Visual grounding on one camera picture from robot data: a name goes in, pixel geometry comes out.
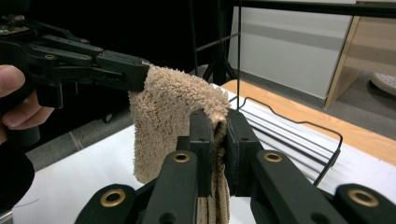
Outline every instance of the terry cloth towel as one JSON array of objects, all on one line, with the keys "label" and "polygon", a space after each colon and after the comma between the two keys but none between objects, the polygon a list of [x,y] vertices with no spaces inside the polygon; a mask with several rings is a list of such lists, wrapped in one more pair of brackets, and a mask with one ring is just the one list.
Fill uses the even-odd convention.
[{"label": "terry cloth towel", "polygon": [[145,89],[129,92],[135,125],[134,175],[147,184],[156,178],[165,156],[176,150],[177,138],[190,135],[190,113],[203,109],[215,134],[212,196],[198,198],[197,223],[228,223],[229,189],[220,147],[227,132],[230,104],[226,91],[203,79],[166,67],[149,65]]}]

